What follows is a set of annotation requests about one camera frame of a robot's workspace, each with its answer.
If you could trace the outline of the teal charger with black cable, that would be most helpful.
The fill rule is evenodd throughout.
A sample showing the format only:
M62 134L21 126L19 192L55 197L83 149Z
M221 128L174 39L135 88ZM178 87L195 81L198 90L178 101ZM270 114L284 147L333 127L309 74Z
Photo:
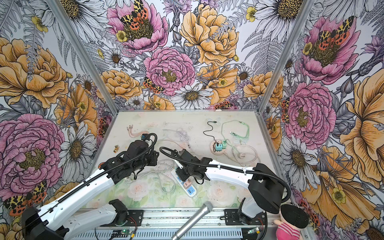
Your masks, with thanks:
M223 150L222 144L215 143L214 144L214 149L215 149L215 152L221 152Z

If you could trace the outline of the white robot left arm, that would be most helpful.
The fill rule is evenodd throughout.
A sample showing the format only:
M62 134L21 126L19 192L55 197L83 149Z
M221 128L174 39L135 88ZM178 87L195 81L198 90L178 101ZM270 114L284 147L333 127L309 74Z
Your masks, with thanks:
M58 199L22 214L21 235L26 240L67 240L88 229L103 225L136 224L128 209L118 199L83 215L74 214L98 194L146 166L157 164L156 141L136 140L126 151L99 165L90 177Z

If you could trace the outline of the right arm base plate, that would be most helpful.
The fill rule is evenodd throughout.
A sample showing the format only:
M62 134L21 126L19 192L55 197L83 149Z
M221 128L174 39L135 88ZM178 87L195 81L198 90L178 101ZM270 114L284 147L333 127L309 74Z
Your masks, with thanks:
M224 209L224 215L220 220L225 221L226 226L261 226L265 224L266 213L261 212L254 218L250 218L240 213L238 209Z

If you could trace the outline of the pink brown USB charger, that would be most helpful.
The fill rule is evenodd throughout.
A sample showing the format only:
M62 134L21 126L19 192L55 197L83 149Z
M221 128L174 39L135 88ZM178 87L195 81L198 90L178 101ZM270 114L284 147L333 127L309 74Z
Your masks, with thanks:
M183 187L184 187L184 189L188 189L188 188L190 188L191 187L191 185L192 185L192 182L191 182L191 180L186 180L185 182L183 182Z

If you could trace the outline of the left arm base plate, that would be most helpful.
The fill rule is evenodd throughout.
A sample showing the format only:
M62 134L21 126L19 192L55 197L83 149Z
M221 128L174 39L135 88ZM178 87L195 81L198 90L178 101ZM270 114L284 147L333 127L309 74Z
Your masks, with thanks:
M144 210L127 210L117 213L113 224L118 227L140 227L144 217Z

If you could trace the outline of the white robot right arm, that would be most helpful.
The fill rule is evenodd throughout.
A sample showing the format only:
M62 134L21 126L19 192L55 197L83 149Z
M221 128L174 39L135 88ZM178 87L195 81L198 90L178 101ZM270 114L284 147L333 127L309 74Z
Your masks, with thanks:
M176 173L182 180L193 177L201 181L225 182L248 190L249 197L241 197L238 212L239 222L249 225L262 212L278 214L284 197L286 183L276 176L266 165L258 163L245 168L220 163L211 158L201 158L187 150L172 151L171 156L181 166Z

